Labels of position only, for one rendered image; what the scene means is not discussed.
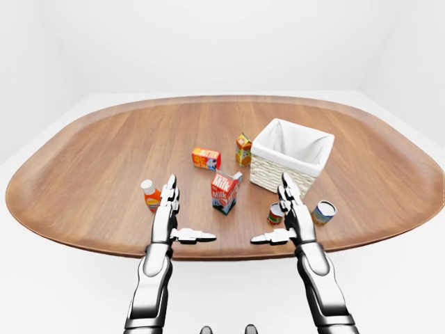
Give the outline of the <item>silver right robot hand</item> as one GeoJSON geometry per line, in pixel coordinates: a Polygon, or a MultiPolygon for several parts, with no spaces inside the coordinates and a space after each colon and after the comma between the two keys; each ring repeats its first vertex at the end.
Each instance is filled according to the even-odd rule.
{"type": "Polygon", "coordinates": [[[316,241],[314,223],[308,207],[301,200],[297,184],[287,172],[282,173],[282,185],[277,187],[278,205],[284,215],[285,228],[251,238],[251,244],[286,244],[291,240],[295,246],[316,241]]]}

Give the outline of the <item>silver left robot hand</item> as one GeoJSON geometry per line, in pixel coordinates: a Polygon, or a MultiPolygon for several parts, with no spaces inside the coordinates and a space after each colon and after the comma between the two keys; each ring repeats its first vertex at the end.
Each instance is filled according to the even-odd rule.
{"type": "Polygon", "coordinates": [[[178,228],[179,198],[180,190],[177,187],[177,177],[172,174],[161,192],[161,203],[152,224],[151,243],[172,245],[174,241],[181,244],[215,241],[216,236],[209,232],[191,228],[178,228]]]}

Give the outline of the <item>red tomato sauce tin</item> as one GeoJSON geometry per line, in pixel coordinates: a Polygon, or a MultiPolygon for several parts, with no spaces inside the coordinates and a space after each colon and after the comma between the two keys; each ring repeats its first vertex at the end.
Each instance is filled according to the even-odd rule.
{"type": "Polygon", "coordinates": [[[284,217],[284,213],[280,208],[280,204],[278,202],[274,202],[269,209],[267,221],[271,225],[279,225],[284,217]]]}

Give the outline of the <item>orange sauce bottle white cap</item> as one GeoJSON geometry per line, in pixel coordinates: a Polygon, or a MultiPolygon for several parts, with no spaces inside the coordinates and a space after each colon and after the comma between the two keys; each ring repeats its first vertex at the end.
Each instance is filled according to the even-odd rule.
{"type": "Polygon", "coordinates": [[[161,192],[149,179],[143,180],[140,187],[143,190],[145,204],[152,213],[155,213],[161,202],[161,192]]]}

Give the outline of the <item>white lined wicker basket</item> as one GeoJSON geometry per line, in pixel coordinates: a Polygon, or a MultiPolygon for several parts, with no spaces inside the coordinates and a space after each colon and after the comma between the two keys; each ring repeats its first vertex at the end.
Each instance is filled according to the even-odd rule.
{"type": "Polygon", "coordinates": [[[334,135],[273,119],[253,140],[250,181],[275,193],[286,172],[305,196],[323,171],[334,135]]]}

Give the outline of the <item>blue and yellow tin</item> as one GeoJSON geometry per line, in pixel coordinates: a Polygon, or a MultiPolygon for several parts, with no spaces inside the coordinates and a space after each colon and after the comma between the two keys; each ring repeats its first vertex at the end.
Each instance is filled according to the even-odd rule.
{"type": "Polygon", "coordinates": [[[316,225],[325,225],[336,215],[336,213],[337,208],[333,203],[327,200],[321,200],[312,211],[311,217],[316,225]]]}

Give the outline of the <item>red milk carton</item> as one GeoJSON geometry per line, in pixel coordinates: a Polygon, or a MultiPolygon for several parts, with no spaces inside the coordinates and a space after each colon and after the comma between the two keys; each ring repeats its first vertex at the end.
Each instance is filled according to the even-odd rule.
{"type": "Polygon", "coordinates": [[[236,204],[239,184],[243,174],[239,171],[234,175],[227,175],[217,170],[211,182],[211,197],[213,208],[227,215],[236,204]]]}

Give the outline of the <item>red butter box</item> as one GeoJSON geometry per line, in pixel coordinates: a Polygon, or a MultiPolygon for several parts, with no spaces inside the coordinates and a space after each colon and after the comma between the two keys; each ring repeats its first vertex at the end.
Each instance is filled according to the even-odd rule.
{"type": "Polygon", "coordinates": [[[218,170],[220,168],[221,153],[219,151],[196,147],[191,156],[195,167],[208,170],[218,170]]]}

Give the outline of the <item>orange juice carton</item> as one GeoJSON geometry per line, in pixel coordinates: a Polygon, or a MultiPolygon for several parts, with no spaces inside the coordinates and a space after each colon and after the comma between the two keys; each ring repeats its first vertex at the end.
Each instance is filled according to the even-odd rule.
{"type": "Polygon", "coordinates": [[[236,162],[239,166],[247,166],[251,162],[251,147],[252,141],[242,133],[236,139],[236,162]]]}

